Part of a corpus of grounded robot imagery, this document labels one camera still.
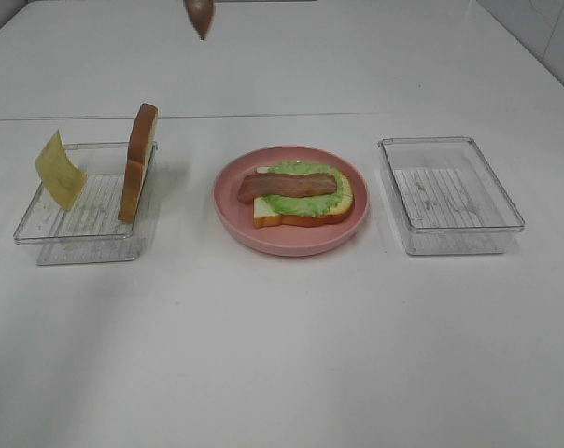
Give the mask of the yellow cheese slice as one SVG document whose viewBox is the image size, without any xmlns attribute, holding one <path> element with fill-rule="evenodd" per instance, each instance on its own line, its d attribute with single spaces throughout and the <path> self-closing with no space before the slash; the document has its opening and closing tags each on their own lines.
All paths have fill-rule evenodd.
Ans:
<svg viewBox="0 0 564 448">
<path fill-rule="evenodd" d="M 70 211 L 83 191 L 87 174 L 68 158 L 57 130 L 35 159 L 35 168 L 52 199 Z"/>
</svg>

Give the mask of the clear left plastic tray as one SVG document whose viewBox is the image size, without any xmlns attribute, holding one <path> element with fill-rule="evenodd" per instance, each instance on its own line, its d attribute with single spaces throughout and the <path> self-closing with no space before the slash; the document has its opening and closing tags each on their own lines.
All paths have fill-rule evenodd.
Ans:
<svg viewBox="0 0 564 448">
<path fill-rule="evenodd" d="M 132 261 L 151 244 L 160 205 L 153 144 L 133 222 L 118 220 L 124 182 L 126 142 L 67 144 L 65 152 L 87 181 L 77 201 L 64 211 L 40 185 L 13 239 L 38 266 Z"/>
</svg>

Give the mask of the pink round plate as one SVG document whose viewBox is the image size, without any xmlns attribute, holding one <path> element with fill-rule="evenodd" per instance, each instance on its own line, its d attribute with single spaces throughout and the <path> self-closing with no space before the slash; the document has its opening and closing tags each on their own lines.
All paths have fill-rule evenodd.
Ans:
<svg viewBox="0 0 564 448">
<path fill-rule="evenodd" d="M 280 161 L 318 161 L 339 169 L 347 176 L 354 194 L 348 217 L 338 224 L 319 227 L 281 225 L 256 229 L 253 206 L 238 202 L 237 191 L 243 178 L 256 168 Z M 260 252 L 283 257 L 311 256 L 343 244 L 364 222 L 370 204 L 365 179 L 351 163 L 321 149 L 297 146 L 266 147 L 234 159 L 216 177 L 212 196 L 222 225 L 234 239 Z"/>
</svg>

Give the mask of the bread slice sandwich base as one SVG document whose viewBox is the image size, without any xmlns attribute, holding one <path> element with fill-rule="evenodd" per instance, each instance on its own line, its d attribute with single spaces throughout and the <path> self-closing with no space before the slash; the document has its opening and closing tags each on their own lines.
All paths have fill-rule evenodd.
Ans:
<svg viewBox="0 0 564 448">
<path fill-rule="evenodd" d="M 354 194 L 353 194 L 353 203 L 348 211 L 344 212 L 342 215 L 326 215 L 323 218 L 299 217 L 292 215 L 254 217 L 254 200 L 253 200 L 253 225 L 255 228 L 273 227 L 280 225 L 291 225 L 291 226 L 299 226 L 299 227 L 318 227 L 324 224 L 338 224 L 344 221 L 345 219 L 347 219 L 354 205 Z"/>
</svg>

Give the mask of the tray bacon strip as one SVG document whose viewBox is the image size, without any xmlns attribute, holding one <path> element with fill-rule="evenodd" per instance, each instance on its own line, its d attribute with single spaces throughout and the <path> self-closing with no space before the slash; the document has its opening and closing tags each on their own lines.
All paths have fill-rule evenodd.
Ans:
<svg viewBox="0 0 564 448">
<path fill-rule="evenodd" d="M 331 174 L 314 173 L 306 175 L 256 173 L 246 176 L 237 192 L 237 200 L 249 203 L 257 197 L 280 195 L 304 198 L 332 194 L 338 189 L 338 182 Z"/>
<path fill-rule="evenodd" d="M 201 40 L 206 40 L 215 14 L 213 0 L 184 0 L 190 23 Z"/>
</svg>

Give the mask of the standing bread slice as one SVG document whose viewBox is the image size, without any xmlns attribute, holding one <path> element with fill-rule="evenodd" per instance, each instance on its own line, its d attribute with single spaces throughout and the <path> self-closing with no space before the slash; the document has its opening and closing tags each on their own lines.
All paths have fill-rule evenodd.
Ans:
<svg viewBox="0 0 564 448">
<path fill-rule="evenodd" d="M 148 103 L 141 104 L 134 120 L 124 171 L 124 181 L 118 220 L 133 222 L 143 188 L 153 137 L 158 120 L 158 108 Z"/>
</svg>

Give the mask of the clear plastic tray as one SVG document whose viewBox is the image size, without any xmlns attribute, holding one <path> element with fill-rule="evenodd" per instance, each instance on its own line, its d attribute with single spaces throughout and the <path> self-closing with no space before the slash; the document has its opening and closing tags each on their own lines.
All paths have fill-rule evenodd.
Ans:
<svg viewBox="0 0 564 448">
<path fill-rule="evenodd" d="M 381 171 L 410 256 L 502 254 L 525 221 L 470 137 L 389 138 Z"/>
<path fill-rule="evenodd" d="M 67 144 L 65 152 L 87 181 L 77 201 L 64 211 L 40 185 L 13 239 L 38 266 L 132 261 L 151 244 L 160 205 L 153 144 L 133 222 L 118 220 L 124 182 L 126 142 Z"/>
</svg>

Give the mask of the green lettuce leaf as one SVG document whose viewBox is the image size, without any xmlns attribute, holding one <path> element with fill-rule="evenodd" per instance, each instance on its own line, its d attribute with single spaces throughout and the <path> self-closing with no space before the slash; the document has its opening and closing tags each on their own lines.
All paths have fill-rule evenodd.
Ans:
<svg viewBox="0 0 564 448">
<path fill-rule="evenodd" d="M 325 173 L 334 177 L 337 190 L 330 194 L 302 198 L 276 194 L 256 197 L 254 200 L 254 217 L 292 215 L 323 218 L 326 215 L 342 215 L 350 209 L 353 203 L 353 191 L 346 175 L 337 168 L 324 163 L 281 161 L 276 165 L 259 167 L 256 172 L 290 175 Z"/>
</svg>

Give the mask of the clear right plastic tray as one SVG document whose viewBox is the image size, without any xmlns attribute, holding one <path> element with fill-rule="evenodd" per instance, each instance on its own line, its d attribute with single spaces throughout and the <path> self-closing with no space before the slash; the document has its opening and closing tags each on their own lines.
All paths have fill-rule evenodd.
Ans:
<svg viewBox="0 0 564 448">
<path fill-rule="evenodd" d="M 410 256 L 502 254 L 525 221 L 470 137 L 389 138 L 381 171 Z"/>
</svg>

